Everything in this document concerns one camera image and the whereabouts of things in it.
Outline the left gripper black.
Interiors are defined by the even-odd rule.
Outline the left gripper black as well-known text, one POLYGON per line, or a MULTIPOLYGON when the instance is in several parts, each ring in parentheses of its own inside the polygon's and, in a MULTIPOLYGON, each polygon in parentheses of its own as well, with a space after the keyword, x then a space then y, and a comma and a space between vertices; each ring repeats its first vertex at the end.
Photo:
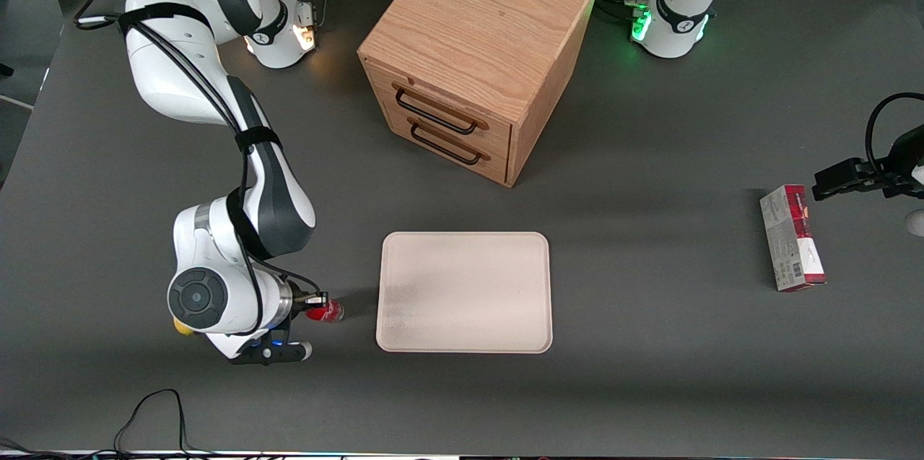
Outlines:
MULTIPOLYGON (((916 168, 922 167, 922 158, 923 125, 920 125, 899 136, 887 156, 878 159, 881 171, 888 179, 882 196, 909 196, 922 200, 922 178, 915 179, 913 174, 916 168)), ((924 209, 907 214, 907 231, 915 236, 924 236, 924 209)))

